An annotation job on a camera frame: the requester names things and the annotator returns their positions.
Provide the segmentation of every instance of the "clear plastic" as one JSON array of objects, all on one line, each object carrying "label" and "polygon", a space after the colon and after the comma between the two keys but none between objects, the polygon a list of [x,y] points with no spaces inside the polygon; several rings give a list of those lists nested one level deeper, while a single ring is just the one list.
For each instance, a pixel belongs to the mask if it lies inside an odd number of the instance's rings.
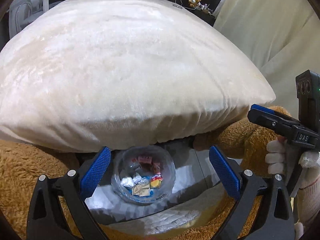
[{"label": "clear plastic", "polygon": [[[150,156],[153,162],[161,164],[161,175],[163,181],[159,188],[153,189],[153,195],[148,197],[134,196],[121,185],[119,174],[126,168],[132,166],[132,159],[139,156]],[[124,201],[137,205],[149,205],[161,201],[172,193],[176,180],[175,166],[169,152],[159,146],[132,147],[124,152],[118,153],[114,160],[114,172],[111,178],[113,191]]]}]

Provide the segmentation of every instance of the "silver screw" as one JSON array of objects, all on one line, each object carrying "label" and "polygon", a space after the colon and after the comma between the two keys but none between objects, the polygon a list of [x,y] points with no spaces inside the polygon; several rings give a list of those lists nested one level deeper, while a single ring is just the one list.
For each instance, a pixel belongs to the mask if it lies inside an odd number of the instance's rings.
[{"label": "silver screw", "polygon": [[44,180],[45,180],[45,175],[44,174],[40,175],[39,176],[39,181],[44,181]]},{"label": "silver screw", "polygon": [[69,177],[73,177],[76,174],[76,171],[75,170],[70,170],[70,171],[68,171],[67,174],[68,174]]},{"label": "silver screw", "polygon": [[279,181],[281,181],[281,179],[282,179],[282,177],[281,177],[280,174],[276,174],[276,175],[275,175],[275,178],[276,178],[276,180],[279,180]]},{"label": "silver screw", "polygon": [[249,177],[251,177],[252,174],[253,174],[253,172],[250,171],[250,170],[245,170],[245,171],[244,171],[244,174],[247,175],[247,176],[249,176]]}]

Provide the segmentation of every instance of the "beige curtain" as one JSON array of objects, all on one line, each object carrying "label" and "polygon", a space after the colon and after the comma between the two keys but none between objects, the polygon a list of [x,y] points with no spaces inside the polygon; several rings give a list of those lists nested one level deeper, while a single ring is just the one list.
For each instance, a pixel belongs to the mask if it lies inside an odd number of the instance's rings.
[{"label": "beige curtain", "polygon": [[295,77],[320,74],[320,21],[307,0],[226,0],[214,28],[259,68],[274,104],[298,117]]}]

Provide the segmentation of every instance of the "pillow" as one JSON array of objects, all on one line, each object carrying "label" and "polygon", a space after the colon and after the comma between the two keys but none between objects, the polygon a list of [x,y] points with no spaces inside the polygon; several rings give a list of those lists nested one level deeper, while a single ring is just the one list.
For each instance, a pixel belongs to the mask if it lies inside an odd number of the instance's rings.
[{"label": "pillow", "polygon": [[166,0],[66,0],[0,53],[0,131],[61,151],[204,133],[274,99],[235,45]]}]

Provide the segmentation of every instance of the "small teddy bear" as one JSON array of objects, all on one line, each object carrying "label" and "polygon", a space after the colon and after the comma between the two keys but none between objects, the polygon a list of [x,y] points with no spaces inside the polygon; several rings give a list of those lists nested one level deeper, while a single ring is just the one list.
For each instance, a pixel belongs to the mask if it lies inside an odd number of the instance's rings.
[{"label": "small teddy bear", "polygon": [[201,6],[201,0],[189,0],[189,6],[191,8],[200,7]]}]

